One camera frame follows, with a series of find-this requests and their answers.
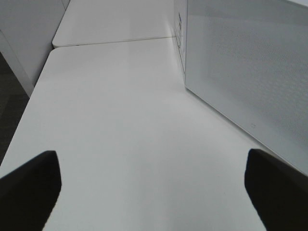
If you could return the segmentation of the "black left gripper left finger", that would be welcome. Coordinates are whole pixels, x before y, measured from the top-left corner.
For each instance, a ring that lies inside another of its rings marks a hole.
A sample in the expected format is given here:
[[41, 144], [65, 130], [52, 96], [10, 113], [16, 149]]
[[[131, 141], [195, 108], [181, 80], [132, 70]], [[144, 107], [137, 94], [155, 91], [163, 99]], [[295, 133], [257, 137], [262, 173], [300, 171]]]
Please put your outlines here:
[[0, 229], [43, 230], [60, 194], [56, 151], [45, 151], [0, 179]]

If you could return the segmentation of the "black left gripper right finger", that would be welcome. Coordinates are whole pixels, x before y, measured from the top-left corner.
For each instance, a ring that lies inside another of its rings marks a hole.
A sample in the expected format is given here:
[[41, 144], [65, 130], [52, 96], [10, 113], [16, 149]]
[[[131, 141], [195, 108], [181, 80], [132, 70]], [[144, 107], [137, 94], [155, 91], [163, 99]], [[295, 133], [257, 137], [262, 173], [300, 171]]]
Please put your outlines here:
[[261, 149], [251, 149], [244, 186], [266, 230], [308, 229], [306, 175]]

